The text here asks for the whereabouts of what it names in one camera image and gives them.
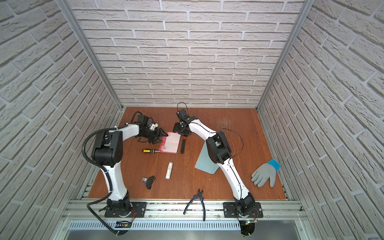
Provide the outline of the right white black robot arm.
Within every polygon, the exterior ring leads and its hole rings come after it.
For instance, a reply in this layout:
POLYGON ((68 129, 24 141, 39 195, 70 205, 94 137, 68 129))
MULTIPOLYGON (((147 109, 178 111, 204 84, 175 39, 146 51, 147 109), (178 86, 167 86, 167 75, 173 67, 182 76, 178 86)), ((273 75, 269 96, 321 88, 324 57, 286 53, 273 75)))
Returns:
POLYGON ((235 214, 241 217, 249 215, 255 199, 236 170, 225 133, 208 128, 197 117, 190 116, 185 109, 178 110, 177 116, 179 121, 175 123, 174 132, 184 137, 195 133, 206 142, 211 161, 223 171, 230 184, 236 203, 235 214))

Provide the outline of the pink white letter card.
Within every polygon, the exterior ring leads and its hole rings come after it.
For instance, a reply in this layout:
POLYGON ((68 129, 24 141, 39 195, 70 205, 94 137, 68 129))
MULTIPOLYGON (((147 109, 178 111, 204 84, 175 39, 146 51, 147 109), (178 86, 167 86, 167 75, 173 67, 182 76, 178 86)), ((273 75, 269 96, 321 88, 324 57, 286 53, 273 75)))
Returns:
POLYGON ((168 136, 162 138, 162 143, 159 150, 161 153, 176 154, 179 147, 180 135, 177 133, 168 132, 168 136))

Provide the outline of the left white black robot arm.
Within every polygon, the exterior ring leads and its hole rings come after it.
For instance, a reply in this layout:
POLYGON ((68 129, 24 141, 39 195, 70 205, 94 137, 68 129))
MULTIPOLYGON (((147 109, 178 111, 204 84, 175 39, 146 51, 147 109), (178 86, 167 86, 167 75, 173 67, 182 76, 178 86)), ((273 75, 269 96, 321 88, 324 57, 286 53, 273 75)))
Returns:
POLYGON ((131 122, 121 127, 100 129, 91 133, 82 146, 83 157, 103 172, 108 194, 102 200, 107 201, 107 211, 118 215, 131 212, 129 192, 124 184, 121 172, 121 160, 124 155, 123 141, 129 138, 146 138, 150 144, 161 143, 168 134, 159 127, 153 118, 137 111, 131 122))

